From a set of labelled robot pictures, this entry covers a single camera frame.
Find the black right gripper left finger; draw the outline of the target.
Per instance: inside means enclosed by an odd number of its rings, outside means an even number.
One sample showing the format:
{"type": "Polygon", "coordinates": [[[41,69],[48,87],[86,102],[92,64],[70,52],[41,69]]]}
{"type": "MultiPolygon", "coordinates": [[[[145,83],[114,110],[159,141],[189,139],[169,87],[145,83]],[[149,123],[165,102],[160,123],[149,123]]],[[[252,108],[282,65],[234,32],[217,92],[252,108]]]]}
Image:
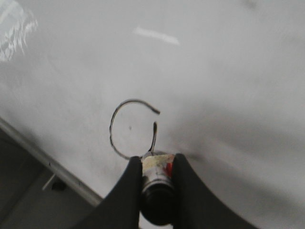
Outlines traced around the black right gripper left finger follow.
{"type": "Polygon", "coordinates": [[[142,163],[130,159],[123,175],[106,198],[74,229],[137,229],[139,227],[142,163]]]}

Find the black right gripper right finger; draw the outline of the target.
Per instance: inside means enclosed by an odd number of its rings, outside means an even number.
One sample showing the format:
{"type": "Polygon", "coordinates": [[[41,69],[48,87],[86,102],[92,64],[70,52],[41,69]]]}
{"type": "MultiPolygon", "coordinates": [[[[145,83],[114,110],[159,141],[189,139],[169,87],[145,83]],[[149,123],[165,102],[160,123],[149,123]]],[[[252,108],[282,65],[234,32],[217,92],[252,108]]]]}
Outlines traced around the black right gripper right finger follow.
{"type": "Polygon", "coordinates": [[[254,229],[215,196],[183,154],[173,161],[172,180],[177,195],[175,229],[254,229]]]}

